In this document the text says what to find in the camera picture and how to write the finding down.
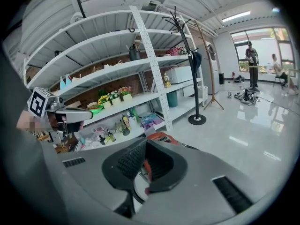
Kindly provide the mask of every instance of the glossy floor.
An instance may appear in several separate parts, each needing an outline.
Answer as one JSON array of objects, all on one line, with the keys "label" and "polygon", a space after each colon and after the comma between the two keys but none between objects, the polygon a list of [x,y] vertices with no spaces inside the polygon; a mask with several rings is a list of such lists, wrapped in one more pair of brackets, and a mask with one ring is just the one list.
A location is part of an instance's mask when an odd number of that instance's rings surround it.
[{"label": "glossy floor", "polygon": [[299,155],[300,107],[293,91],[277,84],[260,83],[260,102],[256,106],[229,99],[227,93],[239,92],[249,83],[225,82],[216,95],[217,103],[200,114],[207,118],[202,126],[189,124],[186,113],[167,132],[178,141],[216,155],[254,179],[264,192],[281,185]]}]

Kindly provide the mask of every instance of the wooden pole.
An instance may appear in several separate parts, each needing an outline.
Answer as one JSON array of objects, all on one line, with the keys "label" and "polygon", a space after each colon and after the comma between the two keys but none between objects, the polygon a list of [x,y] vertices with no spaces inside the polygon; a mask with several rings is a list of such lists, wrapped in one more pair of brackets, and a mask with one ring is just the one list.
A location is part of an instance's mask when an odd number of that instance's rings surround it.
[{"label": "wooden pole", "polygon": [[200,32],[200,35],[201,35],[201,39],[203,40],[204,42],[204,46],[205,46],[205,51],[206,51],[206,54],[207,54],[207,58],[208,58],[208,63],[210,65],[210,78],[211,78],[211,88],[212,88],[212,97],[211,97],[211,101],[206,105],[206,107],[204,108],[204,110],[212,103],[212,102],[217,102],[219,104],[219,106],[224,110],[224,107],[221,106],[221,104],[216,100],[215,98],[215,84],[214,84],[214,74],[212,72],[212,64],[211,64],[211,59],[210,59],[210,53],[208,51],[208,48],[207,48],[207,45],[206,45],[206,41],[203,37],[203,32],[202,30],[199,28],[199,25],[197,23],[197,21],[195,20],[195,23],[197,25],[197,28]]}]

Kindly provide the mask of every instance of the black vent grille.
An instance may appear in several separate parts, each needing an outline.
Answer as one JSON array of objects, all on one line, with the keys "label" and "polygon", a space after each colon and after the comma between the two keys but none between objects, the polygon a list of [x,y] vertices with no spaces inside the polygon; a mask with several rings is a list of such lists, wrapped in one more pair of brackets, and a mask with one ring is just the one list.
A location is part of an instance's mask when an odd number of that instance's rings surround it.
[{"label": "black vent grille", "polygon": [[84,158],[78,157],[78,158],[74,158],[72,160],[64,161],[62,163],[64,164],[65,167],[72,167],[72,166],[75,166],[75,165],[78,165],[78,164],[84,163],[84,162],[85,162]]},{"label": "black vent grille", "polygon": [[217,178],[213,180],[213,183],[236,213],[241,213],[253,205],[228,178]]}]

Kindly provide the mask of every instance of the black pants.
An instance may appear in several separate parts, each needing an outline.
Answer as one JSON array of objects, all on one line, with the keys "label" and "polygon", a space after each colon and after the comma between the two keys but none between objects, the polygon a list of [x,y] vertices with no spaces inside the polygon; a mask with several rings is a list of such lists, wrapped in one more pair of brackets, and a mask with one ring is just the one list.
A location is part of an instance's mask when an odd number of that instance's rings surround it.
[{"label": "black pants", "polygon": [[[256,63],[249,63],[249,66],[257,66]],[[258,67],[256,68],[249,68],[250,73],[250,85],[257,85],[258,80]]]},{"label": "black pants", "polygon": [[285,80],[285,83],[287,83],[287,74],[285,72],[282,73],[282,75],[280,75],[279,78],[282,78]]}]

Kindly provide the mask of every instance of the window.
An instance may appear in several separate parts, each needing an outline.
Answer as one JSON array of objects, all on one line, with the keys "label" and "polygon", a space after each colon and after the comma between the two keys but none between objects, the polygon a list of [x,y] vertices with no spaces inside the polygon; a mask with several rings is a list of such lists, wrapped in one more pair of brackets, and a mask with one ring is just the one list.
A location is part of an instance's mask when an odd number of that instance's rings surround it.
[{"label": "window", "polygon": [[246,59],[247,42],[251,41],[252,46],[259,55],[260,73],[275,74],[273,69],[272,54],[276,54],[277,61],[287,73],[289,68],[295,68],[292,44],[289,34],[285,28],[261,28],[247,30],[231,34],[236,53],[239,60],[240,72],[248,72],[248,61]]}]

